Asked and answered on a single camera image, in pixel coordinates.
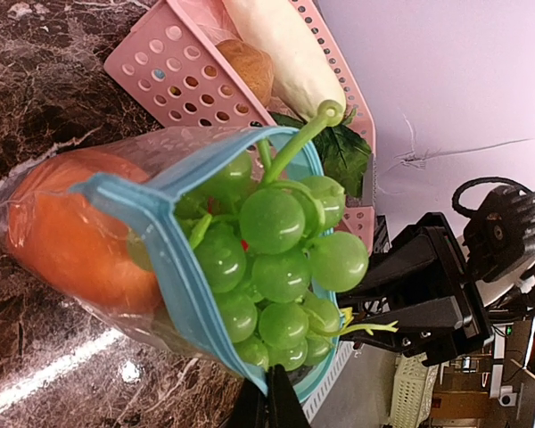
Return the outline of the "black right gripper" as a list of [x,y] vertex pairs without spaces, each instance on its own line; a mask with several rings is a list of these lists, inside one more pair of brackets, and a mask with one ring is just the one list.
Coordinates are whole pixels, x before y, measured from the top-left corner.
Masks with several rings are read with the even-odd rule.
[[481,296],[445,216],[423,215],[374,254],[363,280],[338,294],[340,308],[386,299],[395,308],[356,315],[340,339],[403,352],[425,353],[425,366],[440,365],[482,349],[493,330]]

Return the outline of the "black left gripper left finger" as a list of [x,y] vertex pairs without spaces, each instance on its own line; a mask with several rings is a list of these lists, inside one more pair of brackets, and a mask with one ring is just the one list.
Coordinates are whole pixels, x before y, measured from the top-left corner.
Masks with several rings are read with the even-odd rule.
[[264,428],[267,423],[267,399],[251,381],[245,380],[232,413],[223,428]]

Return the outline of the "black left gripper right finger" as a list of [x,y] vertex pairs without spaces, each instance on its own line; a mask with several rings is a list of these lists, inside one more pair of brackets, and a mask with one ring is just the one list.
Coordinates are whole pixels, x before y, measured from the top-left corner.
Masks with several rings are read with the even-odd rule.
[[309,428],[299,399],[282,365],[269,368],[269,426]]

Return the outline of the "green grape bunch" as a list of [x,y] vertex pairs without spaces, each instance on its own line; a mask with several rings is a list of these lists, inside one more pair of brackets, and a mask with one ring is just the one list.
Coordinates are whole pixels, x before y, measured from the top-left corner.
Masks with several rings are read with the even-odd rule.
[[[257,148],[263,179],[284,146],[276,155],[267,141]],[[271,184],[262,179],[253,180],[251,157],[241,154],[182,194],[174,216],[239,358],[288,371],[316,366],[350,324],[311,286],[352,289],[366,273],[368,252],[355,235],[337,228],[345,199],[332,179],[291,180],[282,173]]]

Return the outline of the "clear zip bag blue zipper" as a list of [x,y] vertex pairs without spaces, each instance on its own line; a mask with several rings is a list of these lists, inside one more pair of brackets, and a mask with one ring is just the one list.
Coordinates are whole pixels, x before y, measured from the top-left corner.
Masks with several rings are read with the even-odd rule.
[[[119,156],[148,175],[144,182],[137,183],[98,172],[68,191],[83,195],[91,206],[128,227],[128,254],[140,268],[154,273],[162,303],[147,314],[126,314],[108,312],[69,296],[131,336],[176,352],[214,358],[262,392],[268,392],[270,367],[250,365],[239,358],[191,245],[176,222],[174,206],[182,194],[216,175],[241,154],[251,157],[251,176],[260,181],[263,166],[258,142],[267,141],[269,153],[276,155],[295,134],[292,128],[280,127],[168,128],[87,148]],[[7,251],[9,199],[33,169],[13,178],[0,190],[0,227]],[[307,142],[282,172],[282,178],[291,180],[322,175],[322,166],[311,142]],[[337,292],[318,285],[312,285],[311,291],[336,306]]]

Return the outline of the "orange persimmon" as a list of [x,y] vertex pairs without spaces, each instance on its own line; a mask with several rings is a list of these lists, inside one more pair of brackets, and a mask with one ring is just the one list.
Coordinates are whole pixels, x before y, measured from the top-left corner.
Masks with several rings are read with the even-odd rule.
[[154,273],[129,256],[128,227],[69,188],[98,172],[144,182],[148,175],[114,154],[83,149],[35,167],[8,203],[8,251],[53,288],[108,312],[147,314],[162,303]]

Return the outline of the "grey perforated crate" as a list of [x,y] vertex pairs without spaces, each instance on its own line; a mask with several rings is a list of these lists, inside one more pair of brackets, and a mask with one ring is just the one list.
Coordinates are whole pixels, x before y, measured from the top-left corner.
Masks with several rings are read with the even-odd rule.
[[396,360],[389,415],[392,427],[415,428],[429,417],[439,366],[425,366],[425,360],[425,353]]

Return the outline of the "dark green leaf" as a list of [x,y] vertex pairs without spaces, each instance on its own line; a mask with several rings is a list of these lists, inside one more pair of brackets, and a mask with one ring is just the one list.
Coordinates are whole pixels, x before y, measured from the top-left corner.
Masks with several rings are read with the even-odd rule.
[[362,136],[342,123],[343,115],[344,109],[331,100],[320,103],[316,116],[308,121],[273,112],[271,116],[276,124],[289,125],[298,132],[277,154],[262,182],[275,182],[292,158],[311,142],[325,177],[333,180],[336,194],[342,199],[359,197],[372,150]]

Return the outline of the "white radish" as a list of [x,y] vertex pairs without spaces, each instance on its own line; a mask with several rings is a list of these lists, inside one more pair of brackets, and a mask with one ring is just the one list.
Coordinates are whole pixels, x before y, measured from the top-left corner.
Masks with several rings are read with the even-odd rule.
[[324,101],[346,110],[342,87],[323,49],[290,2],[233,0],[224,7],[241,39],[270,55],[274,92],[298,116],[311,120]]

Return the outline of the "brown potato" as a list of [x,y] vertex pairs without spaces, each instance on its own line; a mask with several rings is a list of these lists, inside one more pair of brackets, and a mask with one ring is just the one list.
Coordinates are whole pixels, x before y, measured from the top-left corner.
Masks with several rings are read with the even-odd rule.
[[268,53],[238,39],[224,40],[216,48],[263,106],[270,103],[275,66]]

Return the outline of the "pink perforated plastic basket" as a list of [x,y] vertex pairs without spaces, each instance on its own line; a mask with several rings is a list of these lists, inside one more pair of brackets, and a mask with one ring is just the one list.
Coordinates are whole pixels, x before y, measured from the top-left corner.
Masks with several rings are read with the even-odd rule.
[[[362,179],[362,201],[345,210],[339,228],[357,235],[373,249],[375,231],[375,124],[358,83],[315,1],[288,1],[316,40],[346,94],[354,114],[349,128],[369,144],[372,154]],[[112,51],[104,69],[163,127],[274,125],[251,90],[216,49],[211,25],[218,1],[157,1]],[[210,18],[193,21],[204,7]]]

